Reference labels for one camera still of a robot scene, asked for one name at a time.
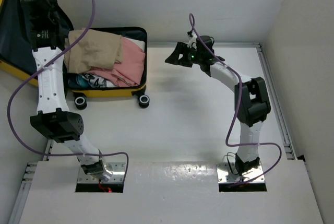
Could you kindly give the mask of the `cream cloth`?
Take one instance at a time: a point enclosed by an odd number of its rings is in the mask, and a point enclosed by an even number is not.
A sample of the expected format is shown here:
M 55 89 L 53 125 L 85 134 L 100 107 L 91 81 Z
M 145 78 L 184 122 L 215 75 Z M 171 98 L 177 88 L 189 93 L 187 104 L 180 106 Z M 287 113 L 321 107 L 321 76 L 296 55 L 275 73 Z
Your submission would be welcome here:
M 143 52 L 145 51 L 145 42 L 144 41 L 139 41 L 139 40 L 135 40 L 135 39 L 130 39 L 129 40 L 133 43 L 135 43 Z

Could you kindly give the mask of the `pink garment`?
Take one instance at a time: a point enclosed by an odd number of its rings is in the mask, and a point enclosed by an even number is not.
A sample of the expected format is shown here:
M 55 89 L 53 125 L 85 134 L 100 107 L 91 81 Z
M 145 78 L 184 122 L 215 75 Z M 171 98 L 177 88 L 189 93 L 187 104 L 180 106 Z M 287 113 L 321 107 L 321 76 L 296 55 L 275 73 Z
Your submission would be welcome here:
M 114 64 L 112 69 L 93 68 L 88 74 L 95 74 L 111 81 L 116 87 L 135 87 L 141 82 L 144 73 L 145 57 L 143 52 L 129 38 L 123 37 L 123 62 Z

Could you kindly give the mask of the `beige garment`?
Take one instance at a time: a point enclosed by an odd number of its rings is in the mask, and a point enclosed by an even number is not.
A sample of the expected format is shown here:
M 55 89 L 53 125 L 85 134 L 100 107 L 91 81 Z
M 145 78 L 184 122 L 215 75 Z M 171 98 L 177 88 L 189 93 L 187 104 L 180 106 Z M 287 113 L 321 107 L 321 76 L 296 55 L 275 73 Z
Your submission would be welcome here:
M 64 57 L 67 71 L 72 74 L 86 73 L 95 67 L 112 69 L 122 61 L 122 36 L 92 29 Z

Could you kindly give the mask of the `yellow suitcase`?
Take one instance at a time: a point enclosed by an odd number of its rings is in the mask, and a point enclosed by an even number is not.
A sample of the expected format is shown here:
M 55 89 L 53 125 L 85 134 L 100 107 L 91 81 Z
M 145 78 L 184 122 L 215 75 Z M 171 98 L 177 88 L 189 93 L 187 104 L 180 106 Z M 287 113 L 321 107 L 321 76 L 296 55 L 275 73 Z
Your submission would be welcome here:
M 37 67 L 32 56 L 31 45 L 27 33 L 31 29 L 28 14 L 22 9 L 19 0 L 3 0 L 1 4 L 1 70 L 25 80 L 36 72 Z M 145 94 L 147 81 L 147 58 L 145 57 L 144 73 L 141 82 L 135 87 L 116 88 L 84 88 L 71 89 L 68 87 L 69 75 L 64 72 L 64 86 L 71 90 L 74 97 L 85 101 L 87 97 L 129 97 L 137 96 L 141 108 L 147 108 L 149 97 Z

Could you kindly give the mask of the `newspaper print cloth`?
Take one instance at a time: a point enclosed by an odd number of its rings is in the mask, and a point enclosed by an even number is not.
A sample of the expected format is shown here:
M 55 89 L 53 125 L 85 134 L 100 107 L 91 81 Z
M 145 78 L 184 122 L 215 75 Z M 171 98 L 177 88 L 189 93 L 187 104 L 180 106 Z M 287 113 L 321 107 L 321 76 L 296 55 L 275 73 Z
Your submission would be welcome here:
M 81 74 L 81 78 L 83 78 L 90 87 L 92 88 L 115 88 L 116 86 L 106 78 L 95 74 Z

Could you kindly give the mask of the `teal headphones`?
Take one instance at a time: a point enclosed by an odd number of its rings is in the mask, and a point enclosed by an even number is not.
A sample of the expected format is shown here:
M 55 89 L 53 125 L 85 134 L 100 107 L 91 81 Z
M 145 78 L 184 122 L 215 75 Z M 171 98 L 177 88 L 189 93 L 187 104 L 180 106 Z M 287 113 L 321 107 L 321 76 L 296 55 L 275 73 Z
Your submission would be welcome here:
M 90 84 L 81 75 L 69 75 L 68 87 L 71 89 L 89 88 Z

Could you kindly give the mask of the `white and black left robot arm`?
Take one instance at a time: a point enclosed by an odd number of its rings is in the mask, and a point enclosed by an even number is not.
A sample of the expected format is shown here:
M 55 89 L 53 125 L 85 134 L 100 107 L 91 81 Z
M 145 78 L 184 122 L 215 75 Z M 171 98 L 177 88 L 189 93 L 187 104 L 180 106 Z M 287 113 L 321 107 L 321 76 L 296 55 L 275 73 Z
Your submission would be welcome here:
M 45 138 L 66 146 L 86 175 L 108 181 L 112 168 L 84 135 L 80 114 L 70 112 L 63 81 L 65 30 L 57 0 L 19 0 L 31 23 L 28 40 L 37 67 L 39 101 L 31 125 Z

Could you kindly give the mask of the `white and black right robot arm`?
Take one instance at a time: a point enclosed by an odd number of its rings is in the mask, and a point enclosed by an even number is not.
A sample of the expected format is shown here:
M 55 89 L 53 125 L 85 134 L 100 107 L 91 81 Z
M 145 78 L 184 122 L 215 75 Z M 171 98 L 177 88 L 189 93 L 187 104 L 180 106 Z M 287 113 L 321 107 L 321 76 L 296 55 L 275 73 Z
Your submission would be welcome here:
M 214 39 L 193 37 L 188 43 L 178 42 L 166 63 L 184 67 L 199 65 L 209 77 L 227 86 L 234 93 L 233 121 L 241 126 L 240 143 L 235 154 L 235 172 L 242 175 L 259 166 L 258 143 L 260 130 L 271 111 L 266 82 L 262 77 L 251 78 L 233 70 L 224 58 L 216 56 Z

